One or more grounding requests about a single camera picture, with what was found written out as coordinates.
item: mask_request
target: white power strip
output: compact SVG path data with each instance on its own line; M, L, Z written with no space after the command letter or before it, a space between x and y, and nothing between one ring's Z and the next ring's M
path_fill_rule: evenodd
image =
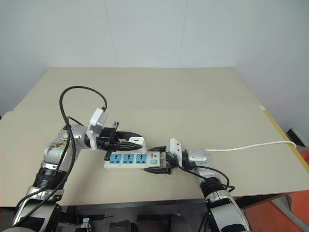
M130 151L112 152L109 161L105 161L104 168L110 170L140 170L149 167L160 167L160 152L146 151L134 153Z

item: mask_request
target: white cable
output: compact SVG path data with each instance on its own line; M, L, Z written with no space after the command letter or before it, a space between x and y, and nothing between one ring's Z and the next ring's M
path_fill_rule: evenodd
M236 150L242 150L253 146L265 146L265 145L271 145L271 144L292 144L296 148L296 144L291 141L276 141L276 142L269 142L269 143L263 143L263 144L252 144L248 146L242 146L237 148L231 148L231 149L206 149L207 151L236 151Z

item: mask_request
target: black cable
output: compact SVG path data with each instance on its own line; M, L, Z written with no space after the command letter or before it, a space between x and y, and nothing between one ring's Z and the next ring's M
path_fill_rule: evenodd
M63 161L63 159L64 159L64 156L65 156L65 154L66 154L66 152L67 152L67 149L68 149L68 147L69 147L69 143L70 143L70 135L68 134L67 144L66 144L65 148L64 148L63 151L62 151L60 160L59 160L58 165L57 165L57 167L56 167L56 169L55 169L55 172L54 172L53 177L55 177L55 175L57 174L57 172L58 172L58 170L59 170L59 168L60 168L60 165L61 165L61 163L62 163L62 161ZM40 193L40 192L43 192L43 191L47 190L48 187L51 185L51 183L52 183L52 181L50 181L49 184L48 184L47 186L41 188L40 190L35 191L35 192L33 192L33 193L30 193L30 194L28 194L27 196L23 197L23 198L17 203L17 205L16 205L16 207L15 207L14 214L17 213L20 204L21 204L24 200L26 200L27 198L32 197L32 196L34 196L34 195L36 195L36 194L38 194L38 193Z
M217 173L220 173L222 176L224 176L226 178L226 182L227 182L226 185L230 184L230 180L227 177L227 175L225 175L223 172L219 171L218 169L210 168L210 167L205 167L205 166L199 166L199 165L195 165L193 168L205 168L205 169L212 170L212 171L215 171Z
M75 147L75 140L74 140L74 136L73 136L73 132L71 130L71 127L70 127L70 124L69 124L69 119L67 118L65 112L64 112L64 108L63 108L63 97L64 95L66 94L66 92L68 92L69 90L71 89L74 89L74 88L83 88L83 89L88 89L88 90L91 90L95 93L97 93L98 95L100 95L103 100L104 100L104 106L102 107L102 110L103 111L106 111L107 109L107 101L105 99L105 97L99 93L98 91L92 89L92 88L89 88L89 87L85 87L85 86L71 86L69 88L66 88L60 95L60 99L59 99L59 107L60 107L60 111L61 111L61 114L62 114L62 117L65 121L65 124L66 124L66 127L67 127L67 130L68 130L68 139L69 137L71 137L71 143L72 143L72 158L71 158L71 164L70 164L70 167L66 173L66 175L64 176L64 178L61 180L61 182L56 186L56 188L43 200L41 201L38 205L36 205L29 213L27 213L23 219L19 220L17 223L15 223L13 225L13 227L17 227L19 226L21 223L23 223L31 214L33 214L38 208L40 208L45 202L48 201L49 198L51 198L57 191L58 189L65 183L65 181L67 180L68 176L70 175L71 171L72 171L72 168L74 166L74 162L75 162L75 157L76 157L76 147Z
M182 168L182 167L180 167L180 166L178 166L178 168L179 168L180 170L183 170L184 172L187 172L187 173L190 173L190 174L192 174L192 175L195 175L195 176L197 176L197 177L199 177L199 178L201 178L201 179L203 179L203 180L207 180L206 177L203 177L203 176L201 176L201 175L199 175L199 174L197 174L197 173L195 173L195 172L186 170L186 169L184 169L184 168ZM221 184L221 185L224 186L225 189L231 188L231 189L229 190L229 192L231 192L231 191L233 191L233 190L235 189L235 187L234 187L234 186L231 186L231 185L225 185L225 184Z
M75 118L71 117L71 116L67 116L68 119L71 119L72 121L76 122L78 125L83 126L82 123L80 123L79 121L77 121Z
M204 222L204 220L205 220L205 217L207 216L207 213L208 213L208 211L206 211L206 213L204 214L203 219L202 219L202 221L201 221L201 224L199 225L199 228L198 228L198 231L197 231L197 232L200 232L200 231L201 231L202 226L203 226L203 222Z
M204 232L206 232L207 224L208 224L208 218L206 219L206 222L205 222Z

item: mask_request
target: white wall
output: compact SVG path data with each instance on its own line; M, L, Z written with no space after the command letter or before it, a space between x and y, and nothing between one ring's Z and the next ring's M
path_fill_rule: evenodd
M309 141L307 0L1 0L0 114L48 67L235 66Z

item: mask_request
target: table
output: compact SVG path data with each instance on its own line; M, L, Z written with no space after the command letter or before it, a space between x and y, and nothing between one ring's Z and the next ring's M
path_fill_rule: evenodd
M44 148L64 125L58 101L73 85L100 91L108 101L106 126L145 137L148 148L175 137L183 148L224 149L287 139L234 68L51 68L0 121L1 206L14 206L32 185ZM75 89L64 99L68 116L87 124L102 105ZM83 150L60 204L109 204L202 199L193 175L111 172L105 152ZM292 145L211 152L233 196L309 189L308 168Z

